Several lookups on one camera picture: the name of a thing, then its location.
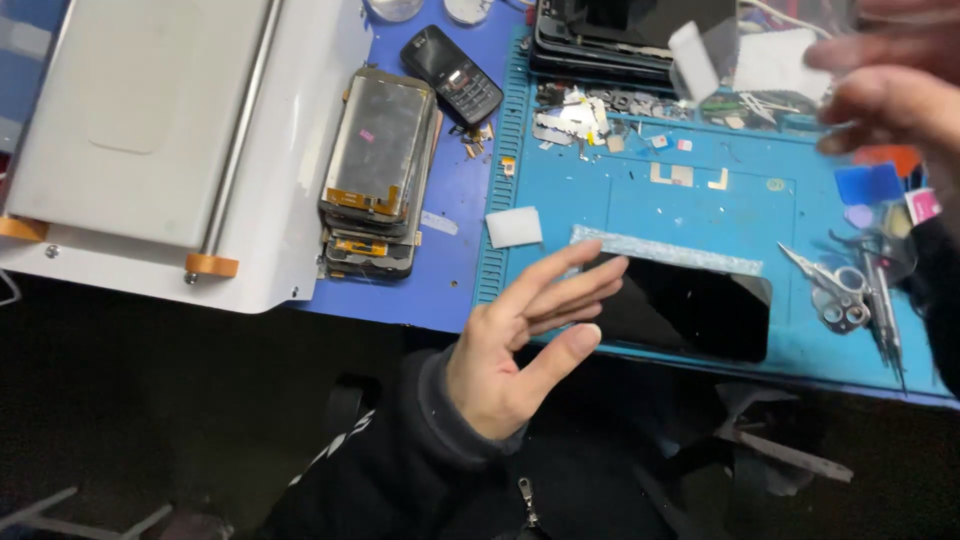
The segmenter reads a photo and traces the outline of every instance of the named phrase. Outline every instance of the white cable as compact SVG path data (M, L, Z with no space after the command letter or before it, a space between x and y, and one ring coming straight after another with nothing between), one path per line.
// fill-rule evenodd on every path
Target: white cable
M808 30L812 30L812 31L816 32L817 34L819 34L819 35L821 35L821 36L823 36L823 37L826 37L827 39L830 39L830 38L833 37L833 36L830 34L830 32L827 32L827 31L824 30L823 28L820 28L819 26L812 25L812 24L810 24L810 23L808 23L808 22L805 22L805 21L801 21L800 19L795 19L795 18L793 18L793 17L791 17L791 16L789 16L789 15L785 15L785 14L783 14L782 12L779 12L779 11L775 10L774 8L771 8L770 6L767 6L766 4L764 4L763 2L761 2L760 0L737 0L737 1L740 2L741 4L750 4L751 6L754 6L755 8L760 8L761 10L764 10L765 12L770 13L771 15L773 15L774 17L776 17L776 18L778 18L778 19L782 19L782 20L785 21L785 22L788 22L788 23L790 23L790 24L799 26L799 27L801 27L801 28L807 28Z
M4 300L3 302L0 302L0 307L6 306L8 304L13 304L14 302L17 302L18 300L23 298L23 295L20 294L20 287L16 286L16 283L13 282L13 279L10 276L8 276L7 273L4 272L3 270L0 270L0 280L3 280L7 284L7 286L9 286L10 292L13 293L12 298L9 298L7 300Z

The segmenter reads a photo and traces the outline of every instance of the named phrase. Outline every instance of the jacket sleeve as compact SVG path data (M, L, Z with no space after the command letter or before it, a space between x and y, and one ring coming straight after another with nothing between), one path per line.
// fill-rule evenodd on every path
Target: jacket sleeve
M430 536L463 475L515 452L479 435L446 390L442 353L407 357L381 406L336 437L291 484L258 532L262 538Z
M910 300L923 315L933 362L944 386L960 397L960 251L939 217L911 233L917 269L909 280Z

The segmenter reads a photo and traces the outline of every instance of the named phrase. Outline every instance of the white machine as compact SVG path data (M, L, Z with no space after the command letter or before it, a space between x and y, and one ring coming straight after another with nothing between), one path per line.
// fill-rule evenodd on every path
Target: white machine
M0 268L257 313L313 296L362 0L73 0Z

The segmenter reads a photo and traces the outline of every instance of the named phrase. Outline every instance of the scissors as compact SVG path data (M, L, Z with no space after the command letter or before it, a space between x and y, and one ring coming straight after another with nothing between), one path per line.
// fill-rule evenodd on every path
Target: scissors
M870 309L863 302L867 278L852 266L830 272L823 264L815 264L777 242L790 260L800 266L815 288L813 305L827 328L840 334L850 333L870 320Z

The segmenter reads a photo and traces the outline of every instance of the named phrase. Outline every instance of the pink sticker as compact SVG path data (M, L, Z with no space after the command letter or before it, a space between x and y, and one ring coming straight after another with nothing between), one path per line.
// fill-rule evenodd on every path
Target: pink sticker
M910 210L910 218L914 225L920 225L927 219L939 215L942 208L937 202L937 196L930 187L915 189L906 195L906 206Z

